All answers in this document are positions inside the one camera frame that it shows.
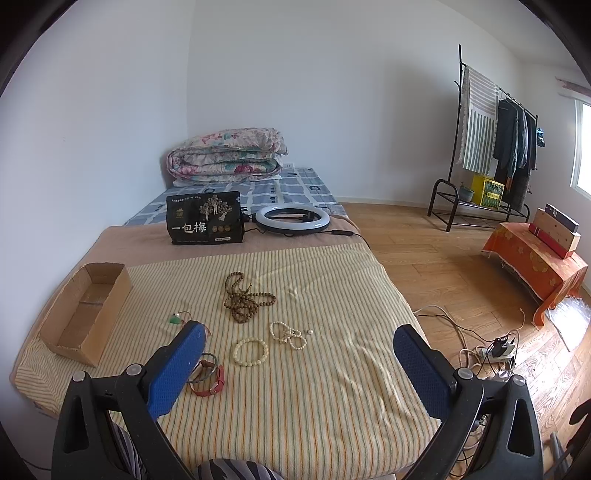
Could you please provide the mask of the folded floral quilt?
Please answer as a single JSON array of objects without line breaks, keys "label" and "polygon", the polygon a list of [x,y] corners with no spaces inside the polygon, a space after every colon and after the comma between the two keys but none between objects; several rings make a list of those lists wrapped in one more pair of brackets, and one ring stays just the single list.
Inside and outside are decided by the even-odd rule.
[{"label": "folded floral quilt", "polygon": [[279,174],[287,144],[270,127],[236,128],[193,137],[166,156],[167,172],[190,183],[256,181]]}]

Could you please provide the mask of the dark hanging clothes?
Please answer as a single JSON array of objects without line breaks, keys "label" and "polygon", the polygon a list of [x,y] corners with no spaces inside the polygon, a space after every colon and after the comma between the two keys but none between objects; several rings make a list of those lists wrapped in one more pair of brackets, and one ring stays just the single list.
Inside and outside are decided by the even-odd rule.
[{"label": "dark hanging clothes", "polygon": [[536,116],[510,96],[498,102],[494,180],[504,185],[502,200],[513,210],[521,210],[526,203],[532,172],[537,169],[537,149],[544,145]]}]

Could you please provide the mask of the stacked boxes on table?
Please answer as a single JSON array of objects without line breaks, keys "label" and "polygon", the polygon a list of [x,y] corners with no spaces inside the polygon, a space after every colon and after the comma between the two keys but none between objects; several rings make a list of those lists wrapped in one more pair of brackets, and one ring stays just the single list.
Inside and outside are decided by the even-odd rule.
[{"label": "stacked boxes on table", "polygon": [[546,209],[539,208],[529,225],[529,231],[554,251],[561,259],[571,257],[580,242],[577,226],[567,226]]}]

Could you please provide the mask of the red leather strap watch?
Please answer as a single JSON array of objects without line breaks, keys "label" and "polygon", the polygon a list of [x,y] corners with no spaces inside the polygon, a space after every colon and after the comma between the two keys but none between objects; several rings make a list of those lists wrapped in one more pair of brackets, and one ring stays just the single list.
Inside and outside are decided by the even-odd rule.
[{"label": "red leather strap watch", "polygon": [[218,368],[214,376],[211,376],[211,378],[202,383],[188,384],[186,381],[186,384],[189,387],[190,391],[197,397],[206,398],[215,396],[218,393],[221,393],[221,391],[224,389],[224,367],[218,360]]}]

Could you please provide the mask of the orange cloth covered table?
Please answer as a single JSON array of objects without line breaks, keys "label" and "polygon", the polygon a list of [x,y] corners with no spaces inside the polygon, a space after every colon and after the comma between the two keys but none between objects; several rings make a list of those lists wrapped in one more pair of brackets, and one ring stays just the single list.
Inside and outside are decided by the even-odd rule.
[{"label": "orange cloth covered table", "polygon": [[500,223],[482,252],[495,254],[533,291],[541,305],[533,323],[542,327],[545,314],[568,296],[579,297],[588,264],[577,254],[562,259],[535,236],[527,223]]}]

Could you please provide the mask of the striped yellow towel blanket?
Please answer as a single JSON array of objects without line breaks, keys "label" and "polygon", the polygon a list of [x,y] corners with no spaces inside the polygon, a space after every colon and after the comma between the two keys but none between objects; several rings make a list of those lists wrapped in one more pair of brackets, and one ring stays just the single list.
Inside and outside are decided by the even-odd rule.
[{"label": "striped yellow towel blanket", "polygon": [[129,276],[91,375],[145,362],[177,334],[176,312],[204,323],[224,389],[186,388],[159,421],[187,466],[232,458],[287,479],[371,479],[412,464],[435,434],[393,351],[394,331],[417,318],[366,244],[159,262]]}]

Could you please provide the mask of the blue checkered bed sheet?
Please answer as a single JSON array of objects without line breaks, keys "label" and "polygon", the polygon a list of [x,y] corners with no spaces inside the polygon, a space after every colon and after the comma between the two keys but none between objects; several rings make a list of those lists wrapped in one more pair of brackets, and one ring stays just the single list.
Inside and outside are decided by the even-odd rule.
[{"label": "blue checkered bed sheet", "polygon": [[127,220],[125,226],[141,226],[164,223],[166,220],[166,198],[172,195],[209,194],[238,191],[242,212],[255,214],[260,208],[271,204],[297,203],[321,208],[329,215],[346,217],[346,210],[335,199],[325,182],[312,168],[283,168],[279,175],[256,181],[211,182],[189,185],[174,184],[138,213]]}]

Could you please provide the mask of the white power strip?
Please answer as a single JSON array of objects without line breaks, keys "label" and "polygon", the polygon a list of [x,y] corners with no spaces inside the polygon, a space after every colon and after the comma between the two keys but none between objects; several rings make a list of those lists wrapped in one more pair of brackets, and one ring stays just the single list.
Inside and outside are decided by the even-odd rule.
[{"label": "white power strip", "polygon": [[478,347],[476,353],[481,364],[508,364],[513,367],[516,360],[517,340],[509,336],[496,338],[489,346]]}]

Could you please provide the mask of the open cardboard box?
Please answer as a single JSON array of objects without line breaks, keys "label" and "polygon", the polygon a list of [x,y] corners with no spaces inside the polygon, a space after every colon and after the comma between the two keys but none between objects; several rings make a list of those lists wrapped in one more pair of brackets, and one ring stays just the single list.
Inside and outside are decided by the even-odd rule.
[{"label": "open cardboard box", "polygon": [[96,367],[130,291],[125,265],[81,266],[47,310],[41,340],[55,354]]}]

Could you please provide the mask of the black clothes rack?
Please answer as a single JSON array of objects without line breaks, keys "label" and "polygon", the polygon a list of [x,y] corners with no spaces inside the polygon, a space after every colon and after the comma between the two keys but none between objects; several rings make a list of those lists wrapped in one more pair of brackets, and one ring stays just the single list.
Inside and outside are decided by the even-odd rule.
[{"label": "black clothes rack", "polygon": [[427,215],[453,228],[490,228],[494,221],[528,222],[526,203],[538,150],[539,116],[468,65],[458,51],[457,116],[447,176],[435,181]]}]

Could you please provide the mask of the yellow box on rack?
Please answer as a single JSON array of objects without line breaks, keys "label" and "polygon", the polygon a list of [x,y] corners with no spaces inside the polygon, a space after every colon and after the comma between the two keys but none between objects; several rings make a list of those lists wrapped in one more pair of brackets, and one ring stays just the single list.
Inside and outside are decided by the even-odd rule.
[{"label": "yellow box on rack", "polygon": [[504,194],[504,185],[484,175],[475,174],[472,179],[472,201],[478,206],[498,209]]}]

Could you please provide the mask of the striped hanging towel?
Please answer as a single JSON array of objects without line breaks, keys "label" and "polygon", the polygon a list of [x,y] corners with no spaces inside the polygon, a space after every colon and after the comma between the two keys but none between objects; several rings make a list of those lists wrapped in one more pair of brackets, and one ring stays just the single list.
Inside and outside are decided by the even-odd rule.
[{"label": "striped hanging towel", "polygon": [[464,66],[461,86],[460,144],[457,162],[488,175],[496,142],[499,90],[488,77]]}]

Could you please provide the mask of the dark thin bangle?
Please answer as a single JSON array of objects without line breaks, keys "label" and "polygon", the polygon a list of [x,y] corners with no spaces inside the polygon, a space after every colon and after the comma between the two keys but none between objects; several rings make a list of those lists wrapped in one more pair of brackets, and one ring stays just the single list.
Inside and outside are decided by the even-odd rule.
[{"label": "dark thin bangle", "polygon": [[197,360],[197,364],[193,367],[188,379],[188,384],[198,384],[205,382],[211,376],[214,376],[218,368],[218,360],[217,357],[208,352],[204,352],[201,354],[200,358]]}]

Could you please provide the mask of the black printed snack bag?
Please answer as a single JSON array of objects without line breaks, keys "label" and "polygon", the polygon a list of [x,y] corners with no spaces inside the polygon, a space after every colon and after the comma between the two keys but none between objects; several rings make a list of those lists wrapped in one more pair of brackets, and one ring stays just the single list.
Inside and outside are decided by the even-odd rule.
[{"label": "black printed snack bag", "polygon": [[166,228],[174,245],[242,243],[245,222],[238,191],[166,198]]}]

